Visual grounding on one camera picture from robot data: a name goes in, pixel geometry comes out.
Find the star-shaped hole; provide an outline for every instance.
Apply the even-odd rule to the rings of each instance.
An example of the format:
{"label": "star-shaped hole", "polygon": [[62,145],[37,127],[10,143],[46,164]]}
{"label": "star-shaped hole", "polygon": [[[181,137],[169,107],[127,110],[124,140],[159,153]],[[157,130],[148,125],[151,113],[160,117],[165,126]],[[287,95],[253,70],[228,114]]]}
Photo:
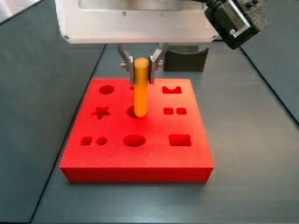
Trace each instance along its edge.
{"label": "star-shaped hole", "polygon": [[93,116],[97,116],[97,119],[100,120],[103,116],[109,116],[111,113],[108,112],[108,107],[96,107],[96,111],[92,113]]}

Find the orange cylinder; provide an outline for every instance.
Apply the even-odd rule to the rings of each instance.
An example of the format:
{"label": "orange cylinder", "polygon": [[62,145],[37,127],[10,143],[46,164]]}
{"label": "orange cylinder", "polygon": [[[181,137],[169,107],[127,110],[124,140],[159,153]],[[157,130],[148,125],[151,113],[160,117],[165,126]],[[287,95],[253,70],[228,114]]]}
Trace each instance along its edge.
{"label": "orange cylinder", "polygon": [[135,60],[135,115],[147,113],[148,59]]}

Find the black bracket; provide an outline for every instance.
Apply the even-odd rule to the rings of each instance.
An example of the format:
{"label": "black bracket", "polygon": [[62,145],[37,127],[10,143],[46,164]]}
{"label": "black bracket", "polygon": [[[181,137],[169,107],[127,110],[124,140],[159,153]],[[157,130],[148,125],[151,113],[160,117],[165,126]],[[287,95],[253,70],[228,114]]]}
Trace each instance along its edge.
{"label": "black bracket", "polygon": [[199,51],[197,45],[169,45],[164,55],[165,72],[203,72],[209,48]]}

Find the small circular hole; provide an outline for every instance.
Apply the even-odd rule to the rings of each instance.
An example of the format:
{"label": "small circular hole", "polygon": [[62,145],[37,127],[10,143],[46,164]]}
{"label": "small circular hole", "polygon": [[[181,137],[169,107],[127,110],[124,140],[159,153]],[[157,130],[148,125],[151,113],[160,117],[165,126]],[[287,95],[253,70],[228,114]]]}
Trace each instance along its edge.
{"label": "small circular hole", "polygon": [[139,147],[145,143],[145,138],[139,135],[125,136],[123,143],[128,147]]}
{"label": "small circular hole", "polygon": [[107,142],[108,142],[108,140],[107,140],[104,137],[100,137],[100,138],[97,139],[97,145],[105,145]]}
{"label": "small circular hole", "polygon": [[103,95],[111,95],[113,92],[115,92],[115,88],[109,85],[105,85],[104,87],[101,87],[99,89],[99,92],[103,94]]}
{"label": "small circular hole", "polygon": [[129,107],[125,111],[127,115],[132,118],[137,118],[136,112],[135,112],[135,106]]}

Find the shape sorter board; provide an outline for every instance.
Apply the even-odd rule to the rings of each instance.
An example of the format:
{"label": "shape sorter board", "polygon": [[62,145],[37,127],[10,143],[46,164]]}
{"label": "shape sorter board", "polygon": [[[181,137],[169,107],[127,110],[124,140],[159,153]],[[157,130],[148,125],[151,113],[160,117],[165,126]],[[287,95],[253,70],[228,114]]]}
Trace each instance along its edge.
{"label": "shape sorter board", "polygon": [[135,116],[125,79],[95,79],[60,161],[69,182],[207,182],[213,161],[189,80],[156,79]]}

